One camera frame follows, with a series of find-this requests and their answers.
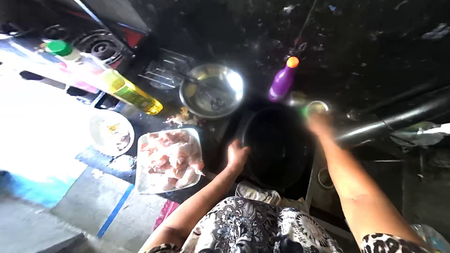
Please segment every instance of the raw meat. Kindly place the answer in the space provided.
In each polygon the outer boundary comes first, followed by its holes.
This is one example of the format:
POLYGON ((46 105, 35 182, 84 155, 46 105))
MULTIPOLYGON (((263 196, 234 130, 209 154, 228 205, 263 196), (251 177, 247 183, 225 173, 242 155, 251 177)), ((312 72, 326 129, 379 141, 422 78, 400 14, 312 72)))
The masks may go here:
POLYGON ((191 167, 188 167, 188 168, 186 169, 186 172, 184 173, 183 177, 180 178, 180 179, 176 182, 175 187, 176 187, 177 189, 180 189, 180 188, 183 188, 183 187, 185 187, 186 185, 192 183, 192 182, 194 181, 194 179, 195 179, 195 175, 196 175, 196 174, 195 174, 194 169, 191 168, 191 167))
POLYGON ((182 169, 182 170, 177 170, 176 168, 170 168, 166 170, 166 176, 167 177, 171 177, 171 178, 176 178, 176 179, 180 179, 183 177, 183 175, 185 174, 186 170, 182 169))
POLYGON ((203 163, 202 160, 189 161, 189 167, 191 167, 195 171, 195 173, 203 176, 205 175, 202 172, 203 167, 205 167, 205 164, 203 163))
POLYGON ((175 184, 177 183, 177 179, 167 177, 167 181, 164 182, 164 186, 162 187, 163 190, 171 190, 175 187, 175 184))
POLYGON ((161 134, 149 134, 141 152, 148 154, 143 161, 148 172, 163 174, 164 190, 177 189, 192 183, 196 174, 204 175, 200 147, 186 130, 173 130, 161 134))

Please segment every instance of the black pot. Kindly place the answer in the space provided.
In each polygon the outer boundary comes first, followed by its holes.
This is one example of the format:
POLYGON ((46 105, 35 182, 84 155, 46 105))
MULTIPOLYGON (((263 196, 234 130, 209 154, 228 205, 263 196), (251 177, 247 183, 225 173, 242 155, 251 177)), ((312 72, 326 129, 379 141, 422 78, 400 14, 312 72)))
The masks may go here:
POLYGON ((301 115, 277 104, 247 112, 244 118, 238 135, 251 151, 243 176, 283 194, 311 170, 314 145, 301 115))

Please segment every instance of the plate of raw meat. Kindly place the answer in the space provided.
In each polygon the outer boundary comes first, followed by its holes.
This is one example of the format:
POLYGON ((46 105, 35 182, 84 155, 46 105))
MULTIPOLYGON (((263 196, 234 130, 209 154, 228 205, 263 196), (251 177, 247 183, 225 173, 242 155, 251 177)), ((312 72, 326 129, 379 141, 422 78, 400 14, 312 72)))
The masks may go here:
POLYGON ((200 139, 193 128, 142 135, 136 162, 136 189, 142 194, 184 189, 204 175, 200 139))

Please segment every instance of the blue tape line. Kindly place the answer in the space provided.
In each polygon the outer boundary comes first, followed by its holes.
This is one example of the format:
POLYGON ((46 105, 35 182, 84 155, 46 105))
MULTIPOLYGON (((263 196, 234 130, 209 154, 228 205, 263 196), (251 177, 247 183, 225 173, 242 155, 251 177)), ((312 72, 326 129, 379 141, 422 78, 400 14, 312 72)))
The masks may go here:
POLYGON ((99 230, 99 232, 97 234, 98 238, 102 238, 103 237, 103 235, 105 234, 106 230, 109 228, 109 225, 111 225, 111 223, 113 222, 114 218, 116 217, 116 215, 119 212, 119 210, 122 208, 123 204, 125 203, 125 200, 128 198, 128 196, 131 193, 131 190, 133 190, 134 187, 135 187, 135 185, 133 185, 133 184, 130 184, 130 186, 128 186, 128 188, 126 189, 125 193, 120 198, 120 200, 117 203, 117 205, 114 208, 114 210, 109 215, 108 219, 106 219, 105 224, 103 224, 103 226, 100 228, 100 230, 99 230))

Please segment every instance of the plastic bottle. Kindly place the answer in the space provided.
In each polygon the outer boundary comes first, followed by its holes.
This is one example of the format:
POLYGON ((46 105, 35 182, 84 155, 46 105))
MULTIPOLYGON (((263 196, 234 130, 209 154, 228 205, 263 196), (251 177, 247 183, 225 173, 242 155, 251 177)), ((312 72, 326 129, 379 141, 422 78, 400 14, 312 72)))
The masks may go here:
POLYGON ((435 253, 450 253, 450 244, 434 228, 425 224, 411 225, 414 231, 422 238, 435 253))
POLYGON ((286 62, 286 66, 282 70, 278 71, 269 90, 270 101, 279 102, 284 98, 286 93, 291 88, 297 65, 298 58, 290 57, 286 62))
POLYGON ((47 44, 47 49, 59 56, 69 70, 77 73, 79 78, 89 85, 134 105, 146 114, 155 115, 162 110, 162 104, 158 100, 143 92, 115 69, 103 64, 94 56, 82 53, 64 41, 52 41, 47 44))

